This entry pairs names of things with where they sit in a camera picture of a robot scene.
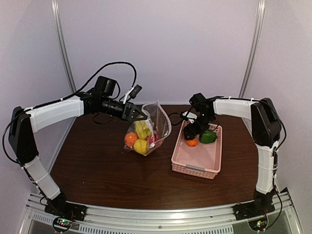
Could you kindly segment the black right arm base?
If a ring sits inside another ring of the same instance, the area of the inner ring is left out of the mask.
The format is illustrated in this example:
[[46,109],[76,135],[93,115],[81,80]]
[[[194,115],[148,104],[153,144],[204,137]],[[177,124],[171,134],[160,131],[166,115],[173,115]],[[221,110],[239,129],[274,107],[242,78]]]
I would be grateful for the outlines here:
[[275,211],[273,204],[275,194],[275,189],[266,194],[254,190],[253,201],[234,205],[233,210],[236,220],[249,219]]

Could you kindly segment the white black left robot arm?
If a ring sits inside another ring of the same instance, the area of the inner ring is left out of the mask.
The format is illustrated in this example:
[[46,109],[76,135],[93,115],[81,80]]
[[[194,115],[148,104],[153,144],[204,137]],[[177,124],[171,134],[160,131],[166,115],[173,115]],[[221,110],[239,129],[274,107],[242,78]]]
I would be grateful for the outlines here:
[[9,143],[17,157],[17,163],[38,186],[47,199],[47,205],[59,216],[70,212],[66,196],[43,166],[36,146],[34,134],[39,130],[66,119],[95,113],[104,113],[124,121],[146,120],[147,116],[130,101],[141,91],[135,85],[125,94],[123,101],[111,96],[116,80],[100,76],[87,92],[77,92],[72,97],[52,101],[27,110],[16,107],[9,124]]

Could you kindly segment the green toy bell pepper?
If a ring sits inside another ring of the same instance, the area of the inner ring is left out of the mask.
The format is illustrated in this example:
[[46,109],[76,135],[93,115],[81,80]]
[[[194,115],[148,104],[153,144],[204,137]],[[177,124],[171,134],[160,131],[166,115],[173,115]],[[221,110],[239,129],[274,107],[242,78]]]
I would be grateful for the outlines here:
[[199,141],[203,144],[214,143],[216,139],[217,139],[216,133],[210,130],[204,131],[199,137]]

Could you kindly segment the yellow toy banana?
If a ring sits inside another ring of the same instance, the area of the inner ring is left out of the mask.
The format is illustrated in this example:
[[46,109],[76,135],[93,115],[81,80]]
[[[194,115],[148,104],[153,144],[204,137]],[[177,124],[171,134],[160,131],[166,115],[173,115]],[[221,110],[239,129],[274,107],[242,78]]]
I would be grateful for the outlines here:
[[144,120],[135,121],[135,131],[138,138],[142,140],[145,140],[152,135],[151,130]]

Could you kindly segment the clear zip top bag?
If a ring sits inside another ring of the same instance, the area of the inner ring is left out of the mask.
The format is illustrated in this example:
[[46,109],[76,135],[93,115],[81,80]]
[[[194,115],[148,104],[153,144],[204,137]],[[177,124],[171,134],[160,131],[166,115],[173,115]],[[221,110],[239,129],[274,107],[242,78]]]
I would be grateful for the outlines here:
[[[149,155],[151,152],[155,151],[157,148],[159,148],[163,141],[170,135],[172,131],[171,122],[169,120],[168,115],[166,114],[165,110],[162,108],[160,103],[154,102],[149,104],[144,104],[141,107],[141,110],[148,116],[146,121],[146,124],[148,125],[149,129],[151,130],[152,134],[154,132],[157,132],[159,134],[160,139],[155,143],[153,147],[151,147],[149,144],[146,154],[143,156]],[[127,133],[129,132],[135,132],[135,122],[133,122],[130,127],[128,128]],[[129,148],[126,146],[124,142],[124,149],[126,151],[134,151],[134,147]]]

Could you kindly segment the red toy apple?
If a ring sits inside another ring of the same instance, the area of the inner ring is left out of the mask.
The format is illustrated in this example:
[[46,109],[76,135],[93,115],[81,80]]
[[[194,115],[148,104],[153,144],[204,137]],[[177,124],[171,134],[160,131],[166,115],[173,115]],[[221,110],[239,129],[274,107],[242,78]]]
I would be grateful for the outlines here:
[[147,141],[151,147],[155,145],[155,143],[160,139],[159,134],[154,132],[152,135],[147,137]]

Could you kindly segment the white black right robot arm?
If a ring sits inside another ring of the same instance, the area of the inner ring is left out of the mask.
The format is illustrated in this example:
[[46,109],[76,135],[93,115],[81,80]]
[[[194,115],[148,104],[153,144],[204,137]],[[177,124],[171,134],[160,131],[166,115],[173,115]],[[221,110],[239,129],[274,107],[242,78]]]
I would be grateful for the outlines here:
[[258,152],[258,178],[254,201],[250,211],[262,214],[272,202],[275,194],[275,175],[278,167],[278,148],[282,122],[269,98],[261,100],[215,96],[206,98],[201,93],[189,100],[191,107],[180,117],[189,121],[184,128],[187,140],[207,130],[217,115],[247,119],[251,122],[251,136]]

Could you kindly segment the yellow toy lemon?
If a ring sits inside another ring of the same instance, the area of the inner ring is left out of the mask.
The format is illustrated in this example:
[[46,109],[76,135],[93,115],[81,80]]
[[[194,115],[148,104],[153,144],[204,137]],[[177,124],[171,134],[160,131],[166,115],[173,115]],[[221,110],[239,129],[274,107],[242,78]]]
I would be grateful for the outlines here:
[[144,139],[138,139],[134,143],[134,150],[139,154],[146,154],[148,149],[148,142]]

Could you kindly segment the orange green toy carrot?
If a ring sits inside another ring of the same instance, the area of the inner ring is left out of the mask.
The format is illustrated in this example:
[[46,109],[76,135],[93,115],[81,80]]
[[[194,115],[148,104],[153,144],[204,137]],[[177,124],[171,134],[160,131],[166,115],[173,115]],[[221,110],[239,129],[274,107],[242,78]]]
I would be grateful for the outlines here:
[[185,142],[189,147],[195,147],[197,145],[197,138],[185,140]]

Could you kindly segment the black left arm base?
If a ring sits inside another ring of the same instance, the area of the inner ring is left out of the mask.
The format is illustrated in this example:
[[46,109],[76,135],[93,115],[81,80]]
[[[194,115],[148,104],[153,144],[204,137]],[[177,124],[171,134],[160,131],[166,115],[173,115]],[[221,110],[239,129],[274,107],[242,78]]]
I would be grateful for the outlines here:
[[87,207],[85,205],[68,202],[66,195],[61,192],[56,198],[47,199],[44,211],[66,219],[84,221]]

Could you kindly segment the orange toy tangerine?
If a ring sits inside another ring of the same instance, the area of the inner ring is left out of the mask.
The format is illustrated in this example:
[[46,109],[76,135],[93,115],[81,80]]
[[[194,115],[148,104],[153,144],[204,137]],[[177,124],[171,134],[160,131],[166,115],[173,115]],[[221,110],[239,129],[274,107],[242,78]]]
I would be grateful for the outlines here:
[[129,148],[132,148],[134,147],[134,144],[137,141],[137,139],[138,139],[138,136],[135,132],[129,132],[126,134],[124,138],[124,142],[126,146],[128,146]]

